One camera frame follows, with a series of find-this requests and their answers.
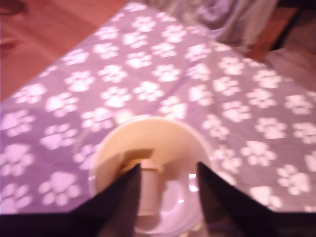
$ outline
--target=white bowl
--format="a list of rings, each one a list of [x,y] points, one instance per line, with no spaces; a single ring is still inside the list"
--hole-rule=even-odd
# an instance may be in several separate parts
[[[93,194],[115,179],[120,154],[152,149],[151,158],[164,166],[160,216],[139,217],[137,233],[168,237],[182,234],[202,219],[196,180],[197,162],[211,166],[212,149],[195,129],[161,117],[127,122],[112,131],[101,143],[90,170]]]

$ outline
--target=paw print pattern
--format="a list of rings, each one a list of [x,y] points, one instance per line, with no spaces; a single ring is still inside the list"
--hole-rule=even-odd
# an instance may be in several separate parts
[[[151,65],[151,59],[152,56],[146,54],[145,52],[130,53],[127,56],[126,64],[132,68],[139,69]]]
[[[223,160],[222,167],[233,174],[239,173],[238,168],[241,166],[241,159],[235,157],[235,152],[225,146],[220,146],[214,152],[215,158]]]
[[[76,176],[66,172],[55,172],[50,179],[41,183],[38,192],[43,194],[42,204],[50,205],[56,203],[57,206],[66,205],[71,198],[80,195],[81,190],[75,184]]]
[[[301,138],[305,144],[316,143],[316,126],[310,122],[293,124],[294,137]]]
[[[202,123],[202,128],[209,130],[212,137],[225,140],[229,130],[222,126],[222,121],[216,115],[208,115],[207,120]]]
[[[184,56],[189,59],[191,62],[195,62],[202,58],[205,58],[211,52],[210,48],[207,48],[204,43],[194,45],[188,48],[188,52]]]
[[[146,9],[146,5],[138,2],[131,2],[126,5],[125,9],[130,12],[141,11]]]
[[[228,51],[228,50],[232,49],[228,45],[223,44],[223,43],[219,43],[219,42],[216,42],[216,41],[212,42],[212,46],[213,46],[213,48],[214,48],[214,50],[216,52]]]
[[[25,144],[11,144],[5,147],[1,154],[1,176],[22,175],[27,166],[34,162],[34,157],[29,153],[30,146]]]
[[[209,75],[211,71],[204,63],[196,64],[193,67],[190,67],[187,72],[187,76],[192,79],[200,79],[202,81],[209,80]]]
[[[94,77],[89,71],[74,72],[69,78],[65,79],[65,83],[69,85],[68,89],[73,92],[87,91],[94,82]]]
[[[191,87],[189,90],[189,100],[197,101],[199,105],[208,106],[213,103],[213,94],[207,89],[206,85]]]
[[[173,16],[168,15],[165,12],[157,13],[156,17],[158,19],[160,19],[161,22],[174,22],[174,21],[177,20],[176,18],[174,18]]]
[[[43,71],[39,75],[39,77],[42,78],[42,77],[48,76],[51,72],[55,71],[56,69],[57,69],[57,66],[48,67],[45,71]]]
[[[127,93],[126,88],[112,86],[101,94],[101,98],[105,100],[105,106],[121,108],[125,105],[126,101],[129,101],[132,97]]]
[[[308,193],[311,190],[311,184],[308,175],[299,173],[297,168],[291,164],[286,164],[284,168],[277,170],[280,178],[277,182],[287,187],[287,190],[292,195],[299,195],[303,192]]]
[[[153,55],[159,55],[161,58],[172,57],[177,55],[177,52],[174,50],[175,46],[164,42],[153,46]]]
[[[224,57],[218,64],[220,68],[224,70],[224,73],[228,75],[241,75],[242,69],[245,67],[243,62],[238,58]]]
[[[1,192],[1,214],[16,214],[20,209],[28,206],[33,199],[28,195],[28,191],[28,185],[18,187],[15,183],[11,183],[5,186]]]
[[[291,109],[296,115],[311,114],[313,104],[305,99],[304,95],[286,96],[285,107]]]
[[[94,45],[92,51],[98,53],[102,59],[109,59],[118,55],[118,49],[119,47],[109,42]]]
[[[119,34],[118,28],[114,26],[101,27],[94,35],[98,36],[100,40],[115,39]]]
[[[224,103],[223,107],[223,116],[230,119],[233,122],[242,122],[245,119],[251,118],[249,113],[249,106],[242,105],[240,101],[231,101]]]
[[[77,109],[76,102],[78,98],[72,97],[71,93],[65,92],[56,96],[49,97],[45,110],[52,112],[56,117],[63,117],[66,114],[73,112]]]
[[[85,112],[81,115],[83,119],[82,127],[90,127],[92,132],[98,132],[102,128],[111,128],[113,127],[111,117],[112,113],[109,110],[102,107],[96,108],[94,111]]]
[[[89,52],[84,52],[82,48],[79,48],[68,53],[65,57],[62,58],[62,60],[66,62],[66,65],[84,63],[89,55]]]
[[[152,72],[155,77],[158,77],[158,81],[169,82],[178,79],[181,71],[176,69],[174,65],[158,65],[156,70]]]
[[[276,154],[269,151],[269,145],[263,142],[247,141],[246,147],[243,147],[240,153],[248,157],[248,163],[250,165],[262,165],[268,166],[271,161],[276,159]]]
[[[98,75],[102,76],[103,81],[118,83],[123,78],[127,77],[127,72],[120,65],[107,65],[102,70],[98,71]]]
[[[278,122],[276,118],[259,118],[258,125],[255,126],[258,132],[262,132],[263,136],[267,139],[279,139],[286,137],[283,132],[286,125]]]
[[[277,104],[275,100],[271,99],[272,93],[261,88],[254,89],[252,92],[247,93],[246,97],[249,98],[250,105],[256,105],[260,109],[266,109]]]
[[[213,81],[214,90],[223,95],[231,96],[240,91],[239,82],[230,77],[222,77]]]
[[[36,119],[35,116],[28,115],[28,110],[19,110],[3,116],[1,130],[6,130],[9,137],[29,132],[32,129],[31,123]]]
[[[187,34],[187,31],[182,25],[170,25],[166,30],[161,33],[162,37],[166,38],[169,43],[179,43],[182,41],[182,37]]]
[[[257,202],[267,206],[269,209],[274,210],[283,206],[282,200],[277,196],[273,196],[273,191],[268,186],[254,187],[249,192]]]
[[[137,95],[138,100],[156,101],[164,95],[164,92],[159,88],[160,85],[151,81],[143,81],[140,86],[135,88],[133,92]]]
[[[12,95],[12,98],[15,98],[17,104],[28,103],[34,104],[40,101],[41,96],[47,92],[47,89],[37,83],[33,85],[27,85],[20,89],[18,92]]]
[[[316,172],[316,151],[313,151],[310,155],[305,155],[305,162],[310,172]]]
[[[123,44],[130,45],[131,48],[140,48],[147,45],[147,35],[142,35],[140,32],[132,32],[123,36]]]
[[[53,125],[48,127],[39,142],[49,150],[55,150],[59,147],[70,146],[75,142],[74,136],[77,135],[77,129],[70,129],[70,123],[62,125]]]
[[[253,80],[257,81],[261,87],[273,89],[278,88],[282,78],[275,71],[260,70],[253,76]]]
[[[155,25],[156,22],[151,16],[138,16],[132,23],[132,27],[136,28],[140,32],[150,32],[153,30]]]
[[[92,158],[97,150],[98,146],[84,145],[81,151],[74,155],[74,162],[79,163],[79,168],[82,170],[90,169]]]
[[[162,101],[162,107],[159,109],[161,113],[168,119],[184,119],[187,112],[187,105],[181,103],[177,96],[170,96]]]

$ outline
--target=gray fabric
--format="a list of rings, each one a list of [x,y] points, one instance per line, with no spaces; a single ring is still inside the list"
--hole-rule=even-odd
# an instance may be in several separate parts
[[[210,37],[247,50],[263,30],[277,0],[140,0],[191,25]]]

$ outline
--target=wooden floor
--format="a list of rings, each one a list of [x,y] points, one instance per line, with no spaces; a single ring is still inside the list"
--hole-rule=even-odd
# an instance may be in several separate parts
[[[24,0],[25,16],[1,17],[1,100],[94,32],[125,5],[125,0]]]

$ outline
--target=fabric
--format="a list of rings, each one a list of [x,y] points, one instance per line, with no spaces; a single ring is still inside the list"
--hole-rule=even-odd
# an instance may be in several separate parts
[[[143,115],[194,127],[213,170],[270,209],[316,211],[315,107],[315,92],[130,3],[2,103],[1,212],[89,199],[97,146]]]
[[[256,42],[277,0],[139,0],[246,52]]]

